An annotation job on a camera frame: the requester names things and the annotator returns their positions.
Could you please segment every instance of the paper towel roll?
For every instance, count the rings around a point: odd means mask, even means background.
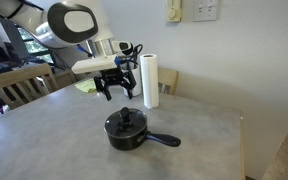
[[[140,56],[140,61],[144,105],[152,109],[159,104],[157,57],[155,54],[144,54]]]

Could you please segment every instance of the yellow object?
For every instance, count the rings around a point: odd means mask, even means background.
[[[75,84],[75,87],[86,93],[90,93],[96,90],[96,86],[93,79],[77,83]]]

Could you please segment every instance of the wooden chair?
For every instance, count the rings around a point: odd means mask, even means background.
[[[0,98],[11,109],[34,101],[57,89],[57,82],[46,63],[0,74]]]
[[[172,69],[158,68],[158,89],[160,93],[174,95],[179,73]]]

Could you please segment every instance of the light switch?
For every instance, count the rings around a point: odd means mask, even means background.
[[[194,21],[215,21],[218,0],[194,0]]]
[[[182,17],[182,0],[166,0],[166,21],[180,22]]]

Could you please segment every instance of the saucepan lid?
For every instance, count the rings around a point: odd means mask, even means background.
[[[142,111],[124,107],[107,118],[105,131],[115,138],[129,138],[146,128],[146,120]]]

